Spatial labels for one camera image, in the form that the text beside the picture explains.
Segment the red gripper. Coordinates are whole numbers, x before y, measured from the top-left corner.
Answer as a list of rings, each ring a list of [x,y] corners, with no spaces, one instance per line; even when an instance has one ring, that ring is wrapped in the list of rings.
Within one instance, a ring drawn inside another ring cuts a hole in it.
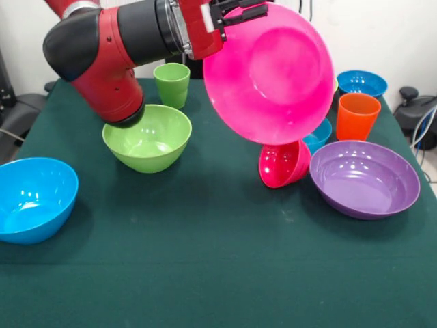
[[[211,10],[214,9],[214,22],[218,27],[226,27],[266,16],[267,3],[251,3],[251,0],[178,1],[191,45],[189,57],[193,60],[205,59],[223,48],[221,33],[214,27]],[[242,9],[236,16],[225,18],[234,9]]]

